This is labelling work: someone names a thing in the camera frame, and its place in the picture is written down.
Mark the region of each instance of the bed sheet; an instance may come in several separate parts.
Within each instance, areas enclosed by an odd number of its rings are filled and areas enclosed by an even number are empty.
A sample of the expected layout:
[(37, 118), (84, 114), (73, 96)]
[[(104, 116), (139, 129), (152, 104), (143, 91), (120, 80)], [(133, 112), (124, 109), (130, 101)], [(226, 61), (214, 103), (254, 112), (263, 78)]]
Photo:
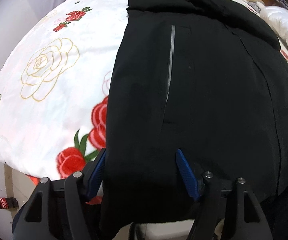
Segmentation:
[[(259, 15), (245, 0), (233, 0)], [(67, 0), (18, 43), (0, 71), (0, 161), (63, 179), (105, 147), (111, 74), (127, 0)], [(288, 61), (288, 51), (281, 42)]]

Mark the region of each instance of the soda bottle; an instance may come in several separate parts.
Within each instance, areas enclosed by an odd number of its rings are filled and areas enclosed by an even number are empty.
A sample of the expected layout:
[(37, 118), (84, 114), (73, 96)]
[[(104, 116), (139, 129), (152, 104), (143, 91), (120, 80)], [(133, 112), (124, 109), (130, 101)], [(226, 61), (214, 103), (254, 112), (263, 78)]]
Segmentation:
[(18, 201), (14, 197), (0, 197), (0, 209), (18, 208)]

